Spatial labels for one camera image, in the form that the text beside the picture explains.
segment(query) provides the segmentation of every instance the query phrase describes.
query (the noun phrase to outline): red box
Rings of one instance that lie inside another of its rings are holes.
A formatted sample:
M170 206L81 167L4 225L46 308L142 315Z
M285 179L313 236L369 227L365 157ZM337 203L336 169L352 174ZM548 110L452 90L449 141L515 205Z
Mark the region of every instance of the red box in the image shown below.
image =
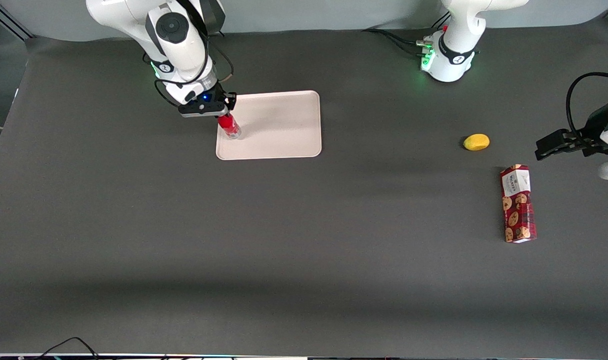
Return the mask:
M500 178L506 242L519 244L537 239L529 167L515 164L502 171Z

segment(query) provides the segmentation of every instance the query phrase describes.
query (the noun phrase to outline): gray table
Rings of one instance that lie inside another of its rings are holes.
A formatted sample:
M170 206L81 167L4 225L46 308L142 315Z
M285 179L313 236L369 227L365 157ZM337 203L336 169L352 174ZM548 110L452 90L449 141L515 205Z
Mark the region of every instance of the gray table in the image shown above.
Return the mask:
M136 43L29 43L0 139L0 352L608 358L607 158L533 155L569 84L608 71L608 20L490 29L454 84L376 34L218 44L230 91L320 94L321 155L220 161ZM576 118L606 102L586 80ZM462 150L477 132L490 148ZM503 241L515 163L526 244Z

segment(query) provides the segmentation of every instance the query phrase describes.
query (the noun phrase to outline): yellow fruit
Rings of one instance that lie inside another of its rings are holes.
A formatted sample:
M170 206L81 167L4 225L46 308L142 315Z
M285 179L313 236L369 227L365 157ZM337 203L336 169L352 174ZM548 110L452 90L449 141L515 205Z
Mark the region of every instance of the yellow fruit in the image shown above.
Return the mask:
M471 151L484 150L491 144L491 139L484 134L473 134L464 140L464 148Z

